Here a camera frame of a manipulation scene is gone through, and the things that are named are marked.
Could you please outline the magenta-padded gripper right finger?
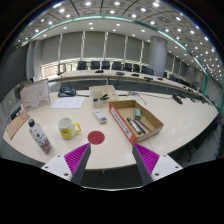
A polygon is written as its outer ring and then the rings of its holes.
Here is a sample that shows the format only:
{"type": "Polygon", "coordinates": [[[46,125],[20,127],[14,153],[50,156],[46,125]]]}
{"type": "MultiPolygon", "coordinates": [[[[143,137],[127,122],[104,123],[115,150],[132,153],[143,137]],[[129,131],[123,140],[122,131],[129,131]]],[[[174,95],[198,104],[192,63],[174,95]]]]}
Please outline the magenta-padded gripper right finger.
{"type": "Polygon", "coordinates": [[[168,154],[158,155],[150,149],[134,143],[132,154],[144,185],[164,178],[182,167],[168,154]]]}

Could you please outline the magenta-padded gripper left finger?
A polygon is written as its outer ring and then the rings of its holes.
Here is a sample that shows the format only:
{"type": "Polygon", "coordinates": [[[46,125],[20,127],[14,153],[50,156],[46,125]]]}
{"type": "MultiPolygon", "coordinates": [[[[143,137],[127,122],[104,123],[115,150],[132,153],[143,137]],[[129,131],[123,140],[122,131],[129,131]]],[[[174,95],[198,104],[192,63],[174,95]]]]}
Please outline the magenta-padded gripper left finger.
{"type": "Polygon", "coordinates": [[[90,154],[91,145],[87,143],[66,155],[58,154],[54,156],[42,166],[42,169],[76,185],[80,185],[90,154]]]}

